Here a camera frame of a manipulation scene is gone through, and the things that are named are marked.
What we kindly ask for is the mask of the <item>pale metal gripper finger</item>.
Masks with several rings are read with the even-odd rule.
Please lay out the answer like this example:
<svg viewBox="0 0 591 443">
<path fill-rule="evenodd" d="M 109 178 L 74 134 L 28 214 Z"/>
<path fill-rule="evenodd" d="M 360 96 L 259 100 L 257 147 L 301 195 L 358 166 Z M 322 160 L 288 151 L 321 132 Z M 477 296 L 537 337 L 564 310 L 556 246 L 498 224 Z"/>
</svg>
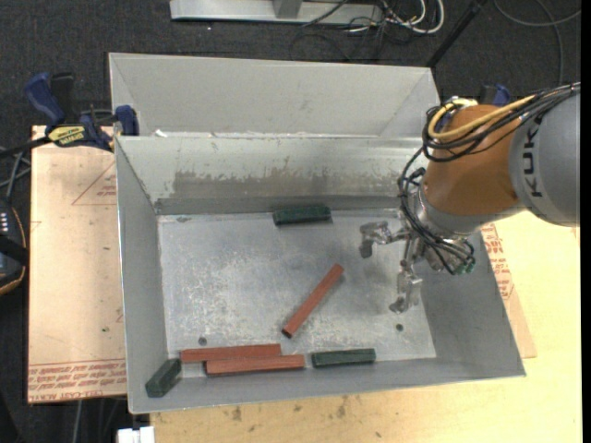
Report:
<svg viewBox="0 0 591 443">
<path fill-rule="evenodd" d="M 402 228 L 393 232 L 386 221 L 370 222 L 363 224 L 359 231 L 362 236 L 359 253 L 362 258 L 372 255 L 374 245 L 388 245 L 407 238 L 406 229 Z"/>
<path fill-rule="evenodd" d="M 423 280 L 412 269 L 401 268 L 397 275 L 396 297 L 389 308 L 396 314 L 402 314 L 417 306 Z"/>
</svg>

